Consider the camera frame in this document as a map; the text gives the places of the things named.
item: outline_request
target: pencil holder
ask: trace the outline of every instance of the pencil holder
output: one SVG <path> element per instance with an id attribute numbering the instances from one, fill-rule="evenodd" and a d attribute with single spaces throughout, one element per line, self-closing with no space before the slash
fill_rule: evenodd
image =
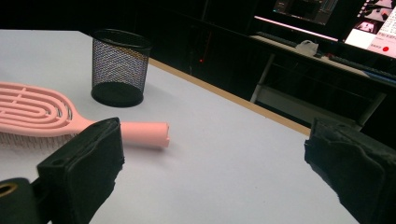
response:
<path id="1" fill-rule="evenodd" d="M 92 98 L 115 107 L 139 105 L 144 98 L 150 41 L 112 29 L 96 30 L 91 36 Z"/>

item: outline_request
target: pink hairbrush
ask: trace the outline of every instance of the pink hairbrush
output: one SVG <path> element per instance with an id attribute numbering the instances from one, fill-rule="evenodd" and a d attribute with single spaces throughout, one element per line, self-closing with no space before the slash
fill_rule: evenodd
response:
<path id="1" fill-rule="evenodd" d="M 80 133 L 93 123 L 57 91 L 0 82 L 0 133 L 59 137 Z M 168 147 L 168 129 L 168 124 L 161 122 L 122 122 L 122 141 Z"/>

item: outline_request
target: computer monitor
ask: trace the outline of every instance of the computer monitor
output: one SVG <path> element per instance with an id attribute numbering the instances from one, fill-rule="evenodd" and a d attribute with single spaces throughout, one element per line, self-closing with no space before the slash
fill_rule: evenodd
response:
<path id="1" fill-rule="evenodd" d="M 396 58 L 395 0 L 363 0 L 341 41 L 349 46 Z"/>
<path id="2" fill-rule="evenodd" d="M 261 0 L 254 18 L 272 25 L 310 35 L 313 38 L 339 41 L 350 11 L 359 11 L 360 0 Z"/>

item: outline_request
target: monitor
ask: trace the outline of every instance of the monitor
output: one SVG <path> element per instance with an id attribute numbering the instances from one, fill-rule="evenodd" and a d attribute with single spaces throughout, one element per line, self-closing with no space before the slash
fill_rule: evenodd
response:
<path id="1" fill-rule="evenodd" d="M 396 58 L 396 1 L 363 0 L 341 41 L 349 46 Z"/>
<path id="2" fill-rule="evenodd" d="M 359 11 L 358 1 L 261 0 L 254 18 L 313 38 L 337 42 L 344 34 L 345 22 L 351 20 L 348 12 Z"/>

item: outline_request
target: tabletop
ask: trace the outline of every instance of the tabletop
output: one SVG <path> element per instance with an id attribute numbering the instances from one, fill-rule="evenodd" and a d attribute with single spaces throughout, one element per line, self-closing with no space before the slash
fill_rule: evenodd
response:
<path id="1" fill-rule="evenodd" d="M 169 123 L 169 147 L 124 147 L 116 186 L 91 223 L 357 223 L 304 161 L 306 133 L 159 64 L 148 65 L 140 105 L 105 106 L 90 95 L 91 37 L 0 31 L 1 81 L 59 91 L 87 119 Z M 47 156 L 1 148 L 0 179 L 34 181 Z"/>

